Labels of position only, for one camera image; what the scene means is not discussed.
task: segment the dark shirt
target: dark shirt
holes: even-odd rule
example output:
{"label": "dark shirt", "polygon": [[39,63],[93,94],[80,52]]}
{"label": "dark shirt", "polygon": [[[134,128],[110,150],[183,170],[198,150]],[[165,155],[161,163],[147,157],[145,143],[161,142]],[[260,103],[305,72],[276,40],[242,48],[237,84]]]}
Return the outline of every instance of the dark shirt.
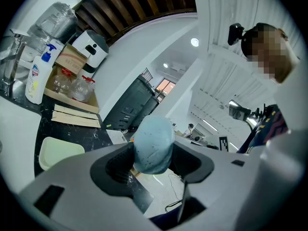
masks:
{"label": "dark shirt", "polygon": [[274,104],[268,108],[270,109],[270,113],[262,120],[260,126],[253,131],[255,136],[252,133],[241,146],[238,153],[249,153],[252,148],[265,145],[270,138],[283,134],[288,130],[278,106]]}

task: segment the black marble countertop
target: black marble countertop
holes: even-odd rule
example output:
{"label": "black marble countertop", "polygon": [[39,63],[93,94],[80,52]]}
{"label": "black marble countertop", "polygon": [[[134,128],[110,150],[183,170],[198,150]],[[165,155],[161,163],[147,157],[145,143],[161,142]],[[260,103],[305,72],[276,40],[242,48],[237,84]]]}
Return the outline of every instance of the black marble countertop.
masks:
{"label": "black marble countertop", "polygon": [[[90,128],[51,121],[55,104],[83,112],[86,111],[65,104],[46,95],[43,95],[43,100],[40,105],[33,104],[25,97],[25,90],[26,85],[16,80],[15,83],[10,86],[9,90],[0,89],[0,96],[22,108],[35,112],[42,117],[38,127],[34,151],[35,177],[44,171],[40,167],[38,160],[41,145],[46,137],[53,137],[55,139],[80,144],[85,149],[85,152],[90,152],[112,145],[109,135],[103,126],[102,128]],[[103,122],[101,117],[98,114],[97,117],[99,118],[99,122],[102,125]],[[129,178],[130,181],[128,182],[128,186],[133,189],[133,201],[136,206],[144,213],[150,206],[153,197],[132,174],[129,175]]]}

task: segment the hand soap bottle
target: hand soap bottle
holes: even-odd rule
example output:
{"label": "hand soap bottle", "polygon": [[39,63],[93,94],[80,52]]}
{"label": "hand soap bottle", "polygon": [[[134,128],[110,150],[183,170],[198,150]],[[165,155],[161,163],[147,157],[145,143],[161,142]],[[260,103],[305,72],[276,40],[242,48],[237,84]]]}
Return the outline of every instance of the hand soap bottle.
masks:
{"label": "hand soap bottle", "polygon": [[52,44],[47,44],[49,51],[42,56],[36,56],[33,60],[33,67],[30,69],[26,85],[26,97],[32,103],[42,102],[44,89],[52,71],[53,63],[50,61],[51,51],[56,49]]}

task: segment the metal faucet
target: metal faucet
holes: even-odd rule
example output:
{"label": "metal faucet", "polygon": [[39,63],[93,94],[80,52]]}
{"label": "metal faucet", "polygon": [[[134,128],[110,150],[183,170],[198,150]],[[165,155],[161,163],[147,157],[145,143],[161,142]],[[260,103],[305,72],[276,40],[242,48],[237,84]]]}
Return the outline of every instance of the metal faucet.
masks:
{"label": "metal faucet", "polygon": [[11,35],[5,36],[2,40],[2,43],[9,42],[12,44],[9,54],[0,60],[0,72],[3,73],[3,75],[1,75],[1,87],[3,89],[15,82],[18,62],[26,46],[26,40],[30,37],[27,33],[17,29],[10,29],[10,34]]}

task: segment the cardboard box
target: cardboard box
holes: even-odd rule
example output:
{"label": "cardboard box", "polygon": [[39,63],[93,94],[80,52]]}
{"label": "cardboard box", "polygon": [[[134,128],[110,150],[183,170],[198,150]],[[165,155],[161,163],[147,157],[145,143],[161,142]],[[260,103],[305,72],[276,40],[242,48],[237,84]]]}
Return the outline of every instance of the cardboard box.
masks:
{"label": "cardboard box", "polygon": [[77,75],[86,64],[87,57],[70,44],[66,44],[55,62]]}
{"label": "cardboard box", "polygon": [[98,114],[99,107],[98,107],[98,104],[97,104],[95,92],[93,92],[93,94],[90,97],[88,103],[82,103],[82,102],[79,102],[77,100],[70,99],[63,94],[56,93],[56,92],[51,90],[51,85],[52,85],[51,79],[52,79],[52,77],[54,77],[56,74],[59,74],[59,73],[61,73],[61,67],[56,65],[53,68],[53,70],[52,70],[52,72],[49,76],[49,79],[47,81],[47,85],[46,85],[45,90],[44,90],[44,94],[51,97],[51,98],[54,98],[56,100],[67,103],[71,106],[77,107],[79,109],[90,111],[90,112]]}

